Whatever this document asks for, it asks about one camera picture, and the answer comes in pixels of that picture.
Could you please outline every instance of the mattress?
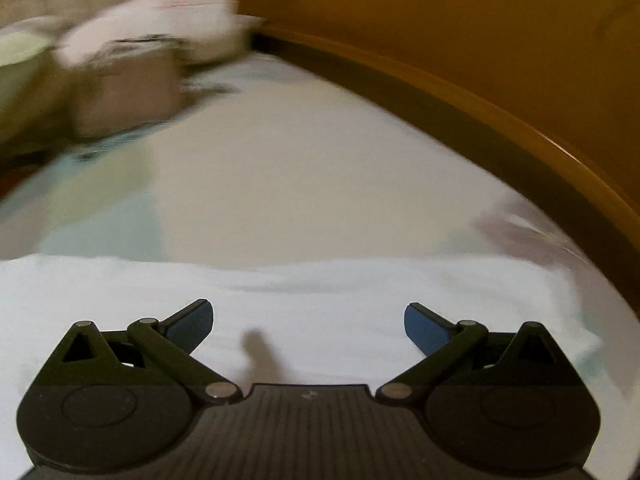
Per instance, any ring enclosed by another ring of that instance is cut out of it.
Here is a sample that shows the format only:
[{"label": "mattress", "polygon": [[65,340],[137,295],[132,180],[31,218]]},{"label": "mattress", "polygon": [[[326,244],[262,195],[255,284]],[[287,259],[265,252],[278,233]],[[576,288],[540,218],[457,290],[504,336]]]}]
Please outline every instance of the mattress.
[{"label": "mattress", "polygon": [[481,168],[360,97],[262,54],[196,74],[174,121],[68,154],[0,204],[0,258],[31,253],[253,269],[332,259],[511,254],[566,266],[604,342],[581,371],[607,413],[597,474],[640,448],[640,325],[588,262],[501,239],[505,213],[554,228]]}]

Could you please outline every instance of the screw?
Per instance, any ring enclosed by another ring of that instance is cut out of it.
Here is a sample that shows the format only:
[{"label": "screw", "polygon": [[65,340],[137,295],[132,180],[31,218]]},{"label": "screw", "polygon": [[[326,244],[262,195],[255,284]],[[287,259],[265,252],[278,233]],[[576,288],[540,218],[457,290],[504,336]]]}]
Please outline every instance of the screw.
[{"label": "screw", "polygon": [[404,383],[387,383],[380,388],[380,393],[387,399],[402,400],[411,396],[414,391]]},{"label": "screw", "polygon": [[204,391],[209,397],[213,397],[214,399],[227,399],[235,395],[238,388],[232,383],[219,382],[208,384]]}]

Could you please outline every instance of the bed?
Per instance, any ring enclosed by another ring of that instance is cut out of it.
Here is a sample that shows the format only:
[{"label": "bed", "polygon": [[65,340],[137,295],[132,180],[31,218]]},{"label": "bed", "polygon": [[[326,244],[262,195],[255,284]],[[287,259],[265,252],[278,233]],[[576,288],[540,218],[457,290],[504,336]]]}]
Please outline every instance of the bed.
[{"label": "bed", "polygon": [[627,476],[640,447],[628,423],[640,416],[638,0],[239,3],[267,23],[255,53],[196,76],[224,91],[24,183],[0,205],[0,257],[537,261],[548,247],[504,237],[505,216],[557,225],[578,256],[552,259],[606,345],[583,371],[609,404],[595,468]]}]

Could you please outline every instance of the pillow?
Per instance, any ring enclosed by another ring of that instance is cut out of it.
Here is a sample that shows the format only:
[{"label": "pillow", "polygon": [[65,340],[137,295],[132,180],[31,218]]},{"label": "pillow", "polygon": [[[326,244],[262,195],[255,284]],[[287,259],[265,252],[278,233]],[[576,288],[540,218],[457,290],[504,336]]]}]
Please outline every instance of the pillow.
[{"label": "pillow", "polygon": [[42,54],[51,46],[51,39],[34,32],[10,32],[0,36],[0,67],[22,63]]},{"label": "pillow", "polygon": [[185,40],[183,61],[200,64],[242,54],[259,18],[238,16],[235,0],[130,0],[100,12],[60,39],[56,57],[79,66],[114,40],[165,34]]}]

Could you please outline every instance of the ribbed black plate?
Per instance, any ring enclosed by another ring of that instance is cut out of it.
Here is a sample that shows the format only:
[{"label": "ribbed black plate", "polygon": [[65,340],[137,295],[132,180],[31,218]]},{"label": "ribbed black plate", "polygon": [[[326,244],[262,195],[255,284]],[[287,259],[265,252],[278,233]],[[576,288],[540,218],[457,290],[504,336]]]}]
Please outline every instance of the ribbed black plate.
[{"label": "ribbed black plate", "polygon": [[[154,462],[100,476],[41,468],[25,480],[506,480],[446,455],[414,413],[373,400],[366,386],[257,385],[245,400],[204,411]],[[587,480],[581,470],[546,480]]]}]

